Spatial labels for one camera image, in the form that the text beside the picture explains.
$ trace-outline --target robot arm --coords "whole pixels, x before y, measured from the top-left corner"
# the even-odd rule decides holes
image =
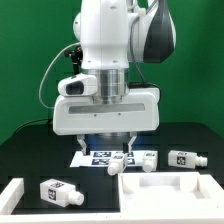
[[[53,119],[58,135],[129,132],[134,139],[133,133],[158,127],[159,89],[129,88],[128,81],[129,61],[160,63],[175,47],[166,0],[148,3],[146,10],[136,0],[82,0],[74,21],[82,74],[58,85]]]

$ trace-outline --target white tray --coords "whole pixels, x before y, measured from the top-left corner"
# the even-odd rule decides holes
[[[224,191],[210,175],[119,174],[121,212],[94,214],[10,215],[24,191],[13,181],[0,195],[0,224],[224,224]]]

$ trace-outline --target black table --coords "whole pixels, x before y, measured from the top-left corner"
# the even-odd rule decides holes
[[[88,136],[92,150],[121,150],[127,137],[116,139]],[[107,169],[70,168],[73,155],[81,146],[76,136],[57,136],[51,125],[26,126],[0,146],[0,192],[14,177],[24,178],[25,194],[14,214],[59,214],[82,212],[119,212],[117,176]],[[153,132],[138,133],[133,150],[158,150],[158,172],[192,171],[168,166],[170,150],[197,152],[208,157],[208,167],[196,168],[211,174],[224,187],[224,139],[198,123],[161,123]],[[128,167],[125,172],[142,172]],[[40,199],[40,183],[58,179],[75,184],[85,195],[82,206],[61,208]]]

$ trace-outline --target black cable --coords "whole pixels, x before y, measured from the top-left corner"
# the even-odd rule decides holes
[[[154,7],[154,5],[158,2],[158,0],[154,0],[154,2],[149,6],[149,8],[147,9],[146,11],[146,14],[148,14],[152,8]],[[141,70],[141,67],[139,66],[139,64],[136,62],[135,60],[135,55],[134,55],[134,47],[133,47],[133,39],[134,39],[134,28],[135,28],[135,25],[137,22],[139,22],[139,16],[135,18],[135,20],[133,21],[132,25],[131,25],[131,33],[130,33],[130,53],[131,53],[131,59],[132,59],[132,62],[142,80],[142,83],[145,84],[146,83],[146,80],[145,80],[145,77],[142,73],[142,70]],[[156,87],[160,90],[159,86],[157,86],[156,84],[153,84],[153,83],[148,83],[150,84],[151,86],[153,87]]]
[[[38,119],[38,120],[33,120],[33,121],[28,121],[22,125],[20,125],[15,131],[14,134],[16,134],[18,131],[20,131],[22,128],[24,128],[27,125],[33,124],[33,123],[37,123],[37,122],[41,122],[41,121],[47,121],[47,124],[50,124],[52,122],[52,118],[45,118],[45,119]]]

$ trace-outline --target green wall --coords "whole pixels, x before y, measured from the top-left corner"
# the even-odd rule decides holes
[[[162,89],[160,120],[193,121],[224,137],[224,1],[168,0],[177,30],[175,53],[143,64]],[[75,42],[72,24],[81,0],[0,0],[0,143],[30,120],[52,117],[38,101],[39,84],[54,56]],[[53,105],[57,83],[72,72],[61,58],[47,80]],[[131,81],[138,77],[131,66]]]

